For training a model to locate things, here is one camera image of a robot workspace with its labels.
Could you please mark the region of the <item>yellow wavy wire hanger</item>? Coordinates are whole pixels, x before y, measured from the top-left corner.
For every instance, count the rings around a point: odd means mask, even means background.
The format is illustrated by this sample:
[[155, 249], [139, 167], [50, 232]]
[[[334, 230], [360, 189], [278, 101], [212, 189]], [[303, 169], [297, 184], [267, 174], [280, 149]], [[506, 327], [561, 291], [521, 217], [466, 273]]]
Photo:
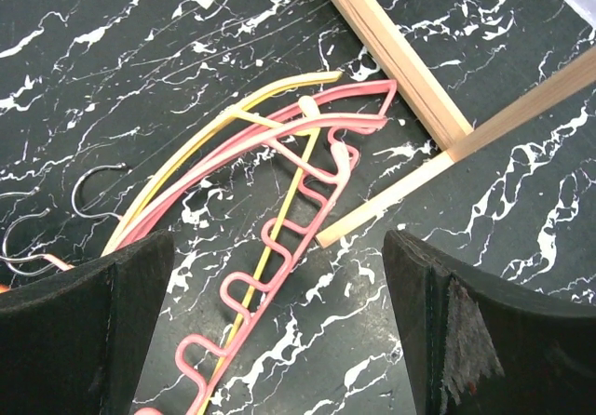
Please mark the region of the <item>yellow wavy wire hanger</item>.
[[[244, 98], [240, 102], [227, 107], [213, 120], [215, 120], [218, 116], [222, 114], [226, 115], [227, 110], [230, 108], [239, 108], [245, 112], [251, 113], [251, 108], [263, 102], [264, 100], [267, 100], [270, 97], [278, 94], [279, 92], [297, 87], [335, 82], [341, 77], [341, 75], [342, 73], [339, 71], [318, 72], [300, 74], [277, 80], [251, 93], [248, 97]], [[278, 114], [276, 114], [276, 116], [266, 118], [286, 123], [285, 121], [287, 117], [285, 114], [287, 112], [288, 110], [281, 110]], [[308, 141], [306, 143], [305, 150], [301, 157], [304, 156], [307, 162], [315, 148], [319, 133], [320, 131], [318, 132], [317, 136], [306, 136], [308, 138]], [[234, 278], [244, 279], [246, 277], [244, 273], [233, 273], [226, 277], [224, 283], [222, 283], [222, 286], [220, 288], [220, 297], [222, 298], [224, 303], [226, 303], [231, 309], [237, 312], [234, 325], [232, 326], [232, 329], [228, 335], [225, 347], [221, 348], [218, 345], [209, 341], [208, 339], [204, 338], [204, 336], [198, 334], [191, 334], [186, 336], [177, 347], [175, 354], [175, 363], [178, 369], [183, 373], [185, 377], [193, 381], [198, 387], [197, 396], [191, 404], [190, 408], [187, 410], [189, 414], [202, 414], [205, 412], [206, 407], [209, 404], [210, 397], [219, 379], [221, 379], [223, 374], [226, 372], [226, 369], [228, 368], [229, 364], [236, 356], [237, 351], [244, 343], [248, 335], [251, 333], [254, 326], [257, 324], [258, 318], [260, 317], [261, 313], [264, 312], [265, 306], [268, 304], [268, 301], [264, 301], [264, 304], [261, 305], [257, 312], [254, 314], [249, 311], [252, 296], [256, 291], [259, 290], [259, 286], [261, 285], [260, 278], [262, 277], [264, 268], [269, 260], [271, 253], [276, 252], [278, 254], [281, 254], [283, 252], [283, 247], [277, 244], [278, 233], [280, 232], [282, 226], [275, 226], [274, 224], [285, 221], [285, 217], [290, 208], [291, 201], [293, 200], [296, 192], [299, 190], [296, 187], [296, 181], [299, 177], [300, 175], [298, 173], [298, 168], [296, 167], [296, 172], [294, 173], [294, 177], [292, 178], [290, 188], [286, 194], [286, 197], [278, 213], [278, 216], [273, 220], [269, 221], [268, 225], [264, 227], [264, 232], [262, 233], [264, 250], [255, 267], [253, 275], [248, 277], [248, 289], [245, 293], [243, 300], [236, 301], [232, 299], [227, 293], [227, 287], [231, 284], [231, 280]], [[215, 370], [213, 371], [212, 376], [208, 381], [205, 380], [204, 377], [196, 369], [191, 367], [184, 359], [185, 349], [191, 344], [201, 345], [207, 351], [218, 356], [218, 363], [216, 364]]]

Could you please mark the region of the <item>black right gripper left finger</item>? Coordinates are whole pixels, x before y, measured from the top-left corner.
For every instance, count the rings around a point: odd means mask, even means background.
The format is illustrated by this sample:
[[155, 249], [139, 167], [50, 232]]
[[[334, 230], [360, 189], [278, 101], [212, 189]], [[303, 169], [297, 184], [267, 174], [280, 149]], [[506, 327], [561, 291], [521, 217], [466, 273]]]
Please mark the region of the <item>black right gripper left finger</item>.
[[128, 413], [173, 263], [161, 230], [3, 293], [2, 413]]

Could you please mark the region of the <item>pink wavy wire hanger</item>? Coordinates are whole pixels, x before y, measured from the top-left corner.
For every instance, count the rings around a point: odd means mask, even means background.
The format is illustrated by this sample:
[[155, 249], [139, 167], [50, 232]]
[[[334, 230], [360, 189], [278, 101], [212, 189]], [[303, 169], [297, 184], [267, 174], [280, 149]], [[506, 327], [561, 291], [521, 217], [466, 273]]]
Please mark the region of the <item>pink wavy wire hanger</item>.
[[[328, 103], [330, 101], [351, 98], [351, 97], [357, 97], [357, 96], [377, 95], [377, 94], [383, 94], [385, 96], [385, 98], [380, 106], [379, 111], [376, 114], [381, 114], [383, 116], [386, 116], [386, 111], [389, 108], [391, 101], [393, 101], [393, 99], [397, 93], [397, 89], [398, 89], [398, 85], [397, 85], [396, 80], [375, 80], [375, 81], [368, 81], [368, 82], [352, 83], [352, 84], [342, 85], [339, 87], [332, 87], [331, 89], [327, 89], [322, 92], [319, 92], [319, 93], [315, 94], [314, 96], [303, 96], [296, 103], [289, 105], [285, 108], [282, 108], [276, 112], [273, 112], [272, 114], [270, 114], [269, 116], [266, 116], [266, 117], [274, 117], [274, 116], [276, 116], [276, 114], [279, 113], [279, 111], [288, 110], [288, 112], [285, 114], [287, 117], [285, 122], [287, 123], [287, 122], [295, 120], [295, 119], [300, 119], [304, 116], [314, 117], [317, 115], [321, 115], [321, 113], [318, 109], [318, 106], [321, 104]], [[348, 130], [348, 129], [336, 129], [333, 132], [333, 138], [335, 140], [337, 140], [335, 138], [335, 133], [340, 130]], [[321, 209], [320, 202], [317, 199], [314, 199], [310, 196], [303, 194], [300, 190], [298, 190], [297, 192], [301, 193], [305, 197], [313, 199], [315, 202], [317, 202], [319, 204], [318, 212], [315, 215], [315, 217], [316, 217]], [[90, 217], [86, 216], [84, 218], [94, 219], [94, 218], [102, 218], [102, 217], [107, 217], [107, 216], [114, 216], [118, 220], [121, 217], [120, 215], [117, 215], [117, 214], [114, 214], [111, 212], [107, 212], [107, 213], [100, 214], [97, 217], [96, 216], [90, 216]], [[313, 222], [313, 220], [311, 222], [309, 222], [306, 226], [295, 223], [293, 221], [291, 221], [291, 222], [293, 222], [296, 225], [302, 226], [302, 227], [307, 227]], [[268, 225], [269, 221], [267, 221], [263, 226], [263, 229], [261, 231], [261, 239], [262, 239], [262, 233], [264, 232], [264, 227], [266, 227]], [[281, 254], [278, 254], [276, 252], [272, 252], [272, 253], [277, 254], [281, 257], [282, 264], [279, 266], [279, 268], [276, 271], [276, 273], [274, 274], [274, 276], [268, 282], [264, 283], [260, 280], [261, 285], [259, 286], [259, 290], [258, 290], [264, 298], [263, 301], [260, 303], [259, 307], [264, 304], [264, 301], [268, 301], [268, 304], [265, 306], [265, 310], [270, 305], [272, 300], [275, 298], [276, 294], [278, 293], [279, 289], [283, 285], [284, 281], [290, 275], [291, 270], [296, 265], [296, 263], [300, 260], [300, 258], [302, 257], [302, 255], [304, 254], [306, 249], [308, 248], [308, 245], [311, 243], [311, 241], [314, 239], [314, 237], [316, 235], [315, 234], [313, 237], [307, 238], [307, 237], [305, 237], [304, 234], [298, 234], [298, 233], [294, 232], [292, 229], [285, 227], [285, 226], [282, 226], [280, 232], [282, 230], [291, 231], [292, 233], [299, 235], [300, 243], [299, 243], [298, 247], [293, 252], [290, 252], [287, 248], [285, 248], [278, 242], [278, 237], [277, 237], [277, 244], [279, 246], [283, 247], [283, 252]], [[246, 277], [244, 279], [234, 278], [231, 280], [230, 285], [232, 285], [236, 282], [242, 283], [243, 285], [248, 285], [248, 277], [251, 275], [247, 274], [247, 273], [244, 273], [244, 274], [246, 275]], [[228, 285], [228, 287], [227, 287], [228, 294], [229, 294], [230, 285]], [[260, 317], [258, 318], [258, 321], [264, 315], [264, 312], [261, 313]]]

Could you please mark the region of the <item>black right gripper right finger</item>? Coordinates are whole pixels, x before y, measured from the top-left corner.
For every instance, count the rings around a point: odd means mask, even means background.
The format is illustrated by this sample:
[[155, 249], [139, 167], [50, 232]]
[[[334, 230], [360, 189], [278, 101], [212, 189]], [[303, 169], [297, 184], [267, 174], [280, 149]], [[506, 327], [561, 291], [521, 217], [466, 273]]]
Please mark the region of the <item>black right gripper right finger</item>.
[[595, 309], [486, 273], [405, 232], [386, 281], [420, 414], [591, 414]]

